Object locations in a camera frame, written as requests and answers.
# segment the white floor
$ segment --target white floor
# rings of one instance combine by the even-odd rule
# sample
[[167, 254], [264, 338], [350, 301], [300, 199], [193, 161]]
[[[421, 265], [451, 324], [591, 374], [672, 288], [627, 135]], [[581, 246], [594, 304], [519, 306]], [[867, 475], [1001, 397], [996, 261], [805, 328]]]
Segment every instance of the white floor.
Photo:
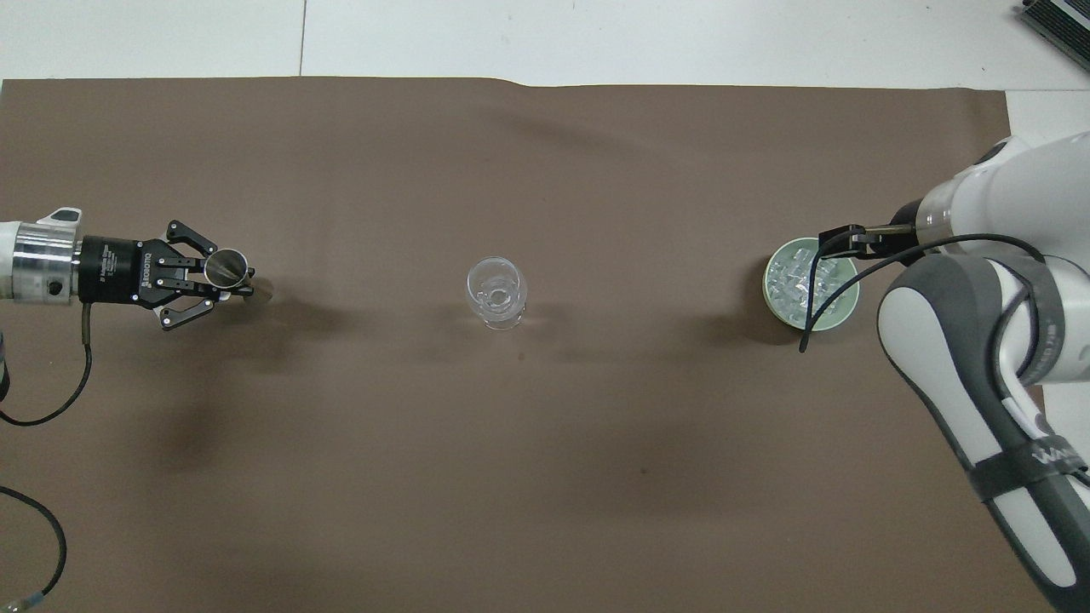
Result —
[[[1017, 0], [0, 0], [0, 79], [492, 76], [1008, 92], [1031, 144], [1090, 130], [1090, 73]], [[1090, 385], [1046, 390], [1078, 417]], [[1070, 438], [1090, 449], [1090, 419]]]

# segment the silver cylinder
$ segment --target silver cylinder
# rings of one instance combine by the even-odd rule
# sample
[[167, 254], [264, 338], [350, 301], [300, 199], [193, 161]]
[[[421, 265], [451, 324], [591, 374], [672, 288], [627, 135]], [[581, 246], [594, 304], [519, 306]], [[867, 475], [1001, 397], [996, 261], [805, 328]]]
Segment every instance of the silver cylinder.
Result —
[[205, 260], [205, 277], [218, 289], [234, 289], [250, 278], [250, 264], [241, 252], [221, 249]]
[[75, 228], [20, 224], [12, 256], [16, 302], [68, 304], [75, 293]]

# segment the brown paper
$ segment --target brown paper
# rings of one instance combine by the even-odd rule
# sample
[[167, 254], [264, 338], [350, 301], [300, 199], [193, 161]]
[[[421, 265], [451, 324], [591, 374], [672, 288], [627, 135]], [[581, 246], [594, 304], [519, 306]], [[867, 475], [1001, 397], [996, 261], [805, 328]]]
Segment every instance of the brown paper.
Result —
[[[880, 224], [1006, 135], [968, 91], [484, 80], [5, 82], [3, 220], [178, 218], [276, 284], [175, 332], [93, 310], [2, 482], [70, 537], [47, 611], [1045, 611], [874, 314], [815, 336], [782, 243]], [[492, 332], [470, 266], [513, 261]], [[4, 410], [78, 380], [78, 306], [0, 305]], [[0, 504], [0, 600], [48, 578]]]

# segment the green bowl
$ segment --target green bowl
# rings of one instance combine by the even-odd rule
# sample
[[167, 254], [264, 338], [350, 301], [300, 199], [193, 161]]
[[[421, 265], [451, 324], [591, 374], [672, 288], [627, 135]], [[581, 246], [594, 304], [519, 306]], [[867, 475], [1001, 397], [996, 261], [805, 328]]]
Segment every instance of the green bowl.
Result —
[[[763, 278], [763, 291], [764, 302], [768, 305], [768, 310], [772, 311], [776, 317], [784, 322], [785, 324], [798, 328], [806, 328], [806, 309], [800, 310], [787, 310], [777, 305], [772, 297], [768, 295], [768, 281], [774, 280], [771, 276], [772, 269], [775, 264], [783, 264], [785, 267], [791, 265], [792, 259], [799, 249], [808, 249], [814, 253], [818, 252], [818, 239], [807, 237], [795, 239], [788, 241], [786, 244], [776, 250], [776, 253], [768, 259], [768, 263], [764, 267], [764, 278]], [[856, 276], [856, 264], [850, 259], [837, 257], [833, 260], [826, 260], [826, 262], [832, 262], [836, 264], [836, 268], [833, 271], [832, 278], [839, 281], [846, 281], [851, 277]], [[849, 315], [856, 310], [856, 304], [859, 303], [859, 284], [856, 284], [847, 291], [845, 291], [840, 299], [837, 301], [836, 306], [825, 311], [820, 320], [814, 324], [814, 332], [821, 332], [829, 328], [834, 328], [845, 322]], [[814, 311], [821, 306], [821, 303], [814, 301]]]

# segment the cable connector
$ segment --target cable connector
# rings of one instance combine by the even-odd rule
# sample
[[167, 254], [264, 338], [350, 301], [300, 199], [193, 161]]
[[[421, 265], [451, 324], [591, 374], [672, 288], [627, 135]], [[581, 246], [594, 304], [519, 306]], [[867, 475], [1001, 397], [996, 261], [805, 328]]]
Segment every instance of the cable connector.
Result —
[[35, 604], [41, 602], [45, 596], [36, 591], [26, 598], [21, 598], [19, 600], [13, 600], [0, 609], [0, 613], [23, 613], [23, 611], [28, 611]]

